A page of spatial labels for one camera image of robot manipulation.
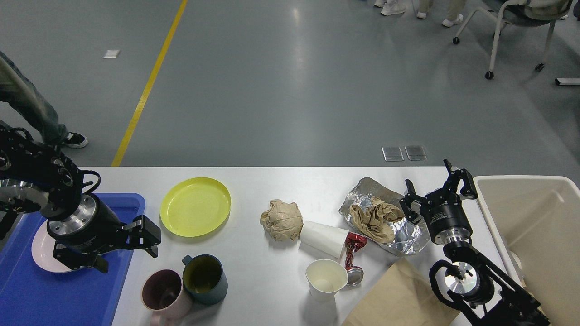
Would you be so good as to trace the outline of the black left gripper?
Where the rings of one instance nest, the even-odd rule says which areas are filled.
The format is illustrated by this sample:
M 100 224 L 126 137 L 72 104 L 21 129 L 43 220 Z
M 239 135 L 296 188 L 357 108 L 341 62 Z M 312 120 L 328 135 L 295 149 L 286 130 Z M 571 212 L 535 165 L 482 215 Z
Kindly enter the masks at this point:
M 114 249 L 145 250 L 158 257 L 161 229 L 139 215 L 124 225 L 96 195 L 82 195 L 77 210 L 68 217 L 68 247 L 55 243 L 53 257 L 71 270 L 95 268 L 108 273 L 109 263 L 99 253 Z

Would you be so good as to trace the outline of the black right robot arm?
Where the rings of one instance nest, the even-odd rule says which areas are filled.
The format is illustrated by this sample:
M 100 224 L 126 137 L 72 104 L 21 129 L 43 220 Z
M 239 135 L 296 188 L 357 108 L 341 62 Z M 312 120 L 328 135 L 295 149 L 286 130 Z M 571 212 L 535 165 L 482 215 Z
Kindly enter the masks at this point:
M 431 289 L 444 305 L 460 311 L 473 326 L 548 326 L 540 303 L 487 256 L 472 246 L 472 227 L 463 199 L 477 199 L 473 176 L 447 159 L 448 177 L 441 188 L 420 196 L 406 180 L 399 203 L 410 223 L 426 223 L 430 239 L 445 259 L 429 271 Z

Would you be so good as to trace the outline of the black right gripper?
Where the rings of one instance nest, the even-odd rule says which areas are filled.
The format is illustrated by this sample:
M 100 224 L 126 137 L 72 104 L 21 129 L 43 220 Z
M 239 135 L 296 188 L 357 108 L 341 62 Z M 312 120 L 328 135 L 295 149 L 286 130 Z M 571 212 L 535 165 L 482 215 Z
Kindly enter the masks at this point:
M 423 203 L 423 198 L 416 194 L 412 181 L 406 179 L 407 192 L 399 200 L 406 220 L 412 224 L 418 224 L 421 220 L 419 213 L 412 209 L 412 204 L 421 204 L 419 212 L 425 220 L 431 241 L 437 245 L 467 241 L 472 237 L 472 227 L 461 199 L 475 200 L 479 197 L 473 176 L 467 169 L 453 166 L 448 159 L 443 162 L 448 171 L 443 188 L 429 192 Z

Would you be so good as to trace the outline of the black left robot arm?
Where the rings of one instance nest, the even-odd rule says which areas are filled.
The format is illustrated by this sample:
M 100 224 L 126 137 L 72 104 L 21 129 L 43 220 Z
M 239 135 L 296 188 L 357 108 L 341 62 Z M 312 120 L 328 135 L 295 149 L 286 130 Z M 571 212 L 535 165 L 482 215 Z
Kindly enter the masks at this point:
M 53 257 L 67 268 L 108 272 L 104 254 L 145 250 L 158 257 L 161 229 L 145 215 L 126 224 L 94 190 L 100 175 L 81 170 L 58 147 L 33 140 L 23 128 L 0 129 L 1 237 L 23 213 L 40 212 L 55 239 Z

